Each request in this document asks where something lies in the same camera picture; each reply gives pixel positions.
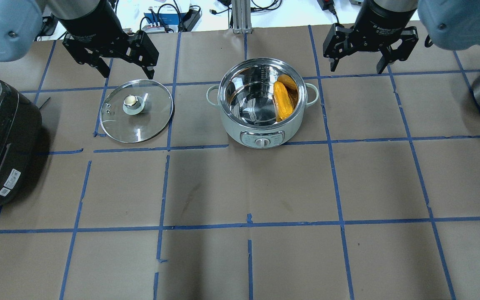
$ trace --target pot lid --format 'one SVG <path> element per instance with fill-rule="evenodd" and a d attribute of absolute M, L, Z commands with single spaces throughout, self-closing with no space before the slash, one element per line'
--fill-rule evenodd
<path fill-rule="evenodd" d="M 132 80 L 105 99 L 99 120 L 109 137 L 137 143 L 158 135 L 173 114 L 171 93 L 154 80 Z"/>

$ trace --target white surface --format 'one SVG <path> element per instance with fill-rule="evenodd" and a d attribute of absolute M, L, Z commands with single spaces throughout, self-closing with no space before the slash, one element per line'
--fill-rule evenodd
<path fill-rule="evenodd" d="M 120 0 L 118 18 L 123 28 L 139 29 L 143 17 L 143 8 L 158 0 Z M 268 6 L 273 0 L 255 0 L 258 6 Z M 282 6 L 274 11 L 251 13 L 252 27 L 288 27 L 301 25 L 330 25 L 336 22 L 335 16 L 328 11 L 322 11 L 318 0 L 282 0 Z M 223 11 L 225 6 L 215 0 L 192 0 L 192 5 L 201 6 L 202 17 L 192 31 L 223 30 L 229 28 L 227 12 L 212 15 L 209 10 Z M 335 0 L 340 23 L 354 23 L 360 6 L 350 4 L 349 0 Z M 411 20 L 419 20 L 415 13 Z M 65 29 L 59 25 L 55 33 L 44 40 L 54 40 L 63 34 Z"/>

